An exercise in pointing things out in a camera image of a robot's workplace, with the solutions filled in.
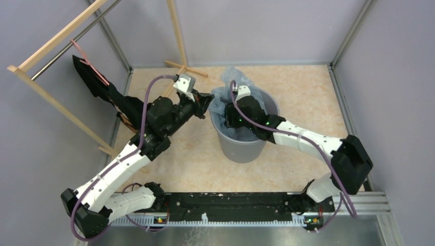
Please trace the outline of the grey plastic trash bin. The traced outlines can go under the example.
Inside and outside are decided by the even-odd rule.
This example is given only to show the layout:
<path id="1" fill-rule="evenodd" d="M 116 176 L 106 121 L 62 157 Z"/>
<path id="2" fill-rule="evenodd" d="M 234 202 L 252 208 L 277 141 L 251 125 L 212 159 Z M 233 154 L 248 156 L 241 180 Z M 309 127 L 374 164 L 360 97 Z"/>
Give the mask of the grey plastic trash bin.
<path id="1" fill-rule="evenodd" d="M 265 111 L 278 115 L 280 110 L 274 98 L 265 90 L 259 88 L 259 92 L 265 103 Z M 213 127 L 217 132 L 220 147 L 223 154 L 231 161 L 237 163 L 248 163 L 256 160 L 263 148 L 266 141 L 257 139 L 255 141 L 238 141 L 226 136 L 218 129 L 218 120 L 215 113 L 208 110 Z"/>

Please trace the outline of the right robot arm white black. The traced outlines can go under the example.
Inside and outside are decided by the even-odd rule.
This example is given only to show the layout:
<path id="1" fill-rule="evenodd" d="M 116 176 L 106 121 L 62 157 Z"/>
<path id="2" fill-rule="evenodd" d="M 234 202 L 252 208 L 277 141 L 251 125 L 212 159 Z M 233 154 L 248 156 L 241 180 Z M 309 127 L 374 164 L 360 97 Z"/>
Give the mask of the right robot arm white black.
<path id="1" fill-rule="evenodd" d="M 301 193 L 305 210 L 315 211 L 326 198 L 342 195 L 351 216 L 356 217 L 350 196 L 358 193 L 373 168 L 358 137 L 330 137 L 300 128 L 281 116 L 267 114 L 253 96 L 228 103 L 224 115 L 229 128 L 247 128 L 260 140 L 298 149 L 327 164 L 329 173 L 309 182 Z"/>

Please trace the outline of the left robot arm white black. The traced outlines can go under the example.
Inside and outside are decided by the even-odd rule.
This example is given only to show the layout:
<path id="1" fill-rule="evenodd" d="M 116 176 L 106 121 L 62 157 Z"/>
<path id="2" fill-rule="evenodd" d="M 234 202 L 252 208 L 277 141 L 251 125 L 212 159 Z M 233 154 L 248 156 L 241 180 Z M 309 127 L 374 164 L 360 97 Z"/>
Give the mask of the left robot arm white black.
<path id="1" fill-rule="evenodd" d="M 169 137 L 191 117 L 205 118 L 213 94 L 193 91 L 192 97 L 179 93 L 179 103 L 158 97 L 147 104 L 145 126 L 125 145 L 121 153 L 85 185 L 61 194 L 70 226 L 82 241 L 95 239 L 116 219 L 138 210 L 158 212 L 164 207 L 164 191 L 149 182 L 121 195 L 114 192 L 135 172 L 151 163 L 170 147 Z"/>

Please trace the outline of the black cloth garment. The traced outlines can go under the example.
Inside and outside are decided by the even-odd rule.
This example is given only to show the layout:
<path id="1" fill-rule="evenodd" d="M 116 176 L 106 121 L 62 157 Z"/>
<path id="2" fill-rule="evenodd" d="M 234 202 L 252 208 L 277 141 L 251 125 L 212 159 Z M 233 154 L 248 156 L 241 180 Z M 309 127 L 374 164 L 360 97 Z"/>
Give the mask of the black cloth garment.
<path id="1" fill-rule="evenodd" d="M 105 86 L 96 73 L 84 63 L 83 58 L 74 55 L 72 60 L 77 73 L 91 94 L 111 104 L 117 111 L 116 116 L 132 132 L 139 131 L 144 102 L 137 97 L 124 96 L 111 82 L 109 86 Z"/>

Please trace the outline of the pink clothes hanger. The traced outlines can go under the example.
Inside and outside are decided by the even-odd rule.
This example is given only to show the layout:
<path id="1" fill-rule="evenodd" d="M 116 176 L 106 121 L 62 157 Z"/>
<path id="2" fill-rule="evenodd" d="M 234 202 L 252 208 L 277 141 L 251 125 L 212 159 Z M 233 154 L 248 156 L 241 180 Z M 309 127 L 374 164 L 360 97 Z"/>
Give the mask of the pink clothes hanger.
<path id="1" fill-rule="evenodd" d="M 109 82 L 106 80 L 106 78 L 100 74 L 100 72 L 92 65 L 92 63 L 90 62 L 90 60 L 88 59 L 87 54 L 85 53 L 85 51 L 81 48 L 81 46 L 74 41 L 73 39 L 70 40 L 71 43 L 73 44 L 73 46 L 75 47 L 75 49 L 81 54 L 82 58 L 84 59 L 84 63 L 87 64 L 95 73 L 96 75 L 99 77 L 99 79 L 102 81 L 102 83 L 105 86 L 109 86 Z"/>

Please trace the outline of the metal rack rod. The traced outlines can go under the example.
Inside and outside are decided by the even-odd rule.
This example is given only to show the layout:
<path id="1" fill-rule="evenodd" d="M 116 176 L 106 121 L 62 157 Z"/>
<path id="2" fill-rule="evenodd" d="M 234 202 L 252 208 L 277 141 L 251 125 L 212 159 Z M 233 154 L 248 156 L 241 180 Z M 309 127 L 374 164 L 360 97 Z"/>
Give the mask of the metal rack rod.
<path id="1" fill-rule="evenodd" d="M 119 4 L 120 0 L 114 1 L 105 11 L 99 11 L 100 14 L 96 16 L 96 18 L 85 28 L 83 29 L 77 36 L 75 36 L 72 40 L 77 42 L 84 35 L 86 35 L 94 26 L 99 24 L 101 21 L 105 21 L 105 16 Z M 64 46 L 60 52 L 58 52 L 48 63 L 46 63 L 38 72 L 36 72 L 31 79 L 38 79 L 45 71 L 47 71 L 54 63 L 56 63 L 70 48 L 73 47 L 72 41 L 69 42 L 66 46 Z"/>

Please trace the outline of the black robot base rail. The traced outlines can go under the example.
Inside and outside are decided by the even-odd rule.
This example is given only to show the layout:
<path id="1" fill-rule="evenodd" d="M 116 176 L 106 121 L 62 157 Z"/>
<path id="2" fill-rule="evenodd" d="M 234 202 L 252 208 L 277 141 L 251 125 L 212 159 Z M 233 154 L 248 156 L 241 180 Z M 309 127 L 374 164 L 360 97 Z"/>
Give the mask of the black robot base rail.
<path id="1" fill-rule="evenodd" d="M 286 192 L 160 192 L 154 204 L 140 213 L 167 215 L 168 222 L 214 224 L 322 224 L 332 212 L 331 198 L 316 203 L 306 194 Z"/>

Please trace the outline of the wooden clothes rack frame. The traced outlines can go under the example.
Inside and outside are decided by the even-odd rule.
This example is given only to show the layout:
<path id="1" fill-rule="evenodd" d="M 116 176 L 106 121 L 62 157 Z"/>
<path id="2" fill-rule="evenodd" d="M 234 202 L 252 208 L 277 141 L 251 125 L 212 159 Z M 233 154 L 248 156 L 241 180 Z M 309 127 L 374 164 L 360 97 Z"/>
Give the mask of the wooden clothes rack frame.
<path id="1" fill-rule="evenodd" d="M 87 1 L 1 1 L 1 156 L 102 154 L 99 144 L 8 70 L 18 66 L 88 7 Z M 121 1 L 106 16 L 130 65 L 158 67 L 176 59 L 166 1 Z M 91 95 L 76 72 L 75 48 L 36 83 L 106 143 L 116 111 Z"/>

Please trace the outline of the aluminium corner frame post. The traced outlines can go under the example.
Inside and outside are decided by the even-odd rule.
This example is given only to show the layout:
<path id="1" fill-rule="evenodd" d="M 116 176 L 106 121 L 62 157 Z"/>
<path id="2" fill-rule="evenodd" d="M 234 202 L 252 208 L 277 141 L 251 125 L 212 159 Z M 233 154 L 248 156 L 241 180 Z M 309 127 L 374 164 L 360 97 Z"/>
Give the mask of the aluminium corner frame post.
<path id="1" fill-rule="evenodd" d="M 356 35 L 360 25 L 362 24 L 363 20 L 366 18 L 366 15 L 371 10 L 372 6 L 376 3 L 376 0 L 366 0 L 364 2 L 364 5 L 362 6 L 362 9 L 358 13 L 355 21 L 351 25 L 348 33 L 346 34 L 343 42 L 341 43 L 336 55 L 334 56 L 332 62 L 330 63 L 331 69 L 335 69 L 339 62 L 341 61 L 344 53 L 346 52 L 348 46 L 350 45 L 352 39 Z"/>

